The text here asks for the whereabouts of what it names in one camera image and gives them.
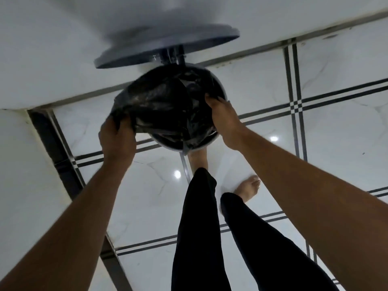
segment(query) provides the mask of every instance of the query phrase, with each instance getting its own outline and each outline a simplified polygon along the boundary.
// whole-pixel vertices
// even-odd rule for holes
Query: black pants
[[[183,205],[172,270],[172,291],[230,290],[221,250],[216,180],[196,171]],[[336,290],[328,275],[291,240],[233,194],[221,197],[225,220],[260,291]]]

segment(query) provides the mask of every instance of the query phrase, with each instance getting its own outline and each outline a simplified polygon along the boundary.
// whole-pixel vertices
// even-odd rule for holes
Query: black trash bag
[[[130,115],[136,133],[149,133],[163,146],[186,154],[217,136],[205,93],[225,99],[210,71],[177,64],[159,66],[117,95],[111,115],[117,127]]]

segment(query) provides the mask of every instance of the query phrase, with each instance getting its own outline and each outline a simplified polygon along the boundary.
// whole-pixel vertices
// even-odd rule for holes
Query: hand
[[[238,150],[241,142],[241,135],[248,129],[242,122],[233,109],[230,102],[226,102],[223,98],[218,97],[218,100],[211,98],[208,94],[205,95],[206,103],[211,107],[213,123],[224,139],[226,146],[233,150]]]
[[[104,153],[104,164],[118,165],[127,170],[136,153],[131,119],[129,117],[122,119],[117,130],[113,118],[109,116],[102,124],[98,136]]]

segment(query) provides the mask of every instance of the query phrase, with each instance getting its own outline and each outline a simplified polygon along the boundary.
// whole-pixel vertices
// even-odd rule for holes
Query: wall
[[[0,110],[0,278],[70,204],[27,112]],[[90,290],[115,290],[101,262]]]
[[[288,39],[388,8],[388,0],[0,0],[0,108],[55,102],[138,78],[152,65],[95,69],[101,37],[153,24],[214,22],[235,41],[187,57],[199,62]]]

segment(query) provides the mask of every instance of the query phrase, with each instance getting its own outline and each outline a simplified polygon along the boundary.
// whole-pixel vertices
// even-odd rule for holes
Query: foot
[[[244,203],[246,203],[257,194],[260,183],[261,181],[258,176],[250,176],[245,181],[242,181],[233,193],[240,196]]]
[[[191,166],[191,171],[193,174],[197,171],[198,168],[206,168],[208,167],[208,152],[206,147],[201,150],[191,151],[187,154],[189,157],[189,162]]]

